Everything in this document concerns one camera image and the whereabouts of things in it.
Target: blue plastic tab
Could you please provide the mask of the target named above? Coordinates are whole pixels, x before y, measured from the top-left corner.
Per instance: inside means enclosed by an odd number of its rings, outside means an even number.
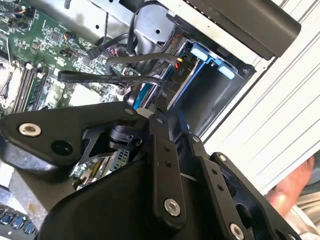
[[[193,44],[190,52],[204,62],[208,60],[209,52],[197,43]]]
[[[234,69],[225,63],[220,64],[218,70],[230,80],[236,76]]]

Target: black plastic cover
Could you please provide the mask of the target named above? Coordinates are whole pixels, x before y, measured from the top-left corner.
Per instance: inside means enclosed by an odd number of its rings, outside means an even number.
[[[188,0],[261,57],[281,57],[301,25],[271,0]]]

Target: ram slot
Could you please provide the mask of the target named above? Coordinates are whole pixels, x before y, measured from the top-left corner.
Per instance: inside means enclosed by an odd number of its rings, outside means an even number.
[[[37,73],[33,70],[32,67],[24,68],[18,88],[18,93],[12,108],[12,113],[21,113],[25,110],[31,86],[34,79],[36,78],[36,75]]]

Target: metal panel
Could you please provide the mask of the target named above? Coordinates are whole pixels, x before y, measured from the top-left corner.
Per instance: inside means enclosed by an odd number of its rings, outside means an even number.
[[[283,9],[302,24],[299,37],[205,144],[262,192],[320,149],[320,1]]]

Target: person's hand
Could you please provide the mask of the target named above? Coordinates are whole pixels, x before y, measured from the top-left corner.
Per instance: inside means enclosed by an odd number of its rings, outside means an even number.
[[[312,175],[314,164],[315,158],[312,156],[279,182],[275,189],[265,196],[282,217],[285,217],[296,204],[298,197]]]
[[[275,190],[298,199],[302,190],[307,185],[314,169],[315,157],[310,157],[285,179],[277,184]]]

